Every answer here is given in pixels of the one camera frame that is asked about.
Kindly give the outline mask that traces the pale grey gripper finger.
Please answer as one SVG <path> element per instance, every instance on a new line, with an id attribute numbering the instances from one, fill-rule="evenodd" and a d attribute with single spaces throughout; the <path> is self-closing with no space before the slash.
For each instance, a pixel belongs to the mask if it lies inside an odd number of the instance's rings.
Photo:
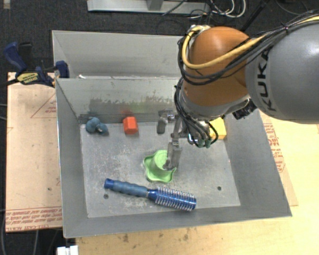
<path id="1" fill-rule="evenodd" d="M 174 161 L 174 153 L 175 153 L 176 146 L 173 141 L 169 142 L 167 148 L 167 158 L 165 164 L 163 166 L 164 169 L 174 169 L 175 168 L 175 161 Z"/>
<path id="2" fill-rule="evenodd" d="M 180 157 L 182 153 L 181 147 L 174 147 L 174 167 L 179 167 Z"/>

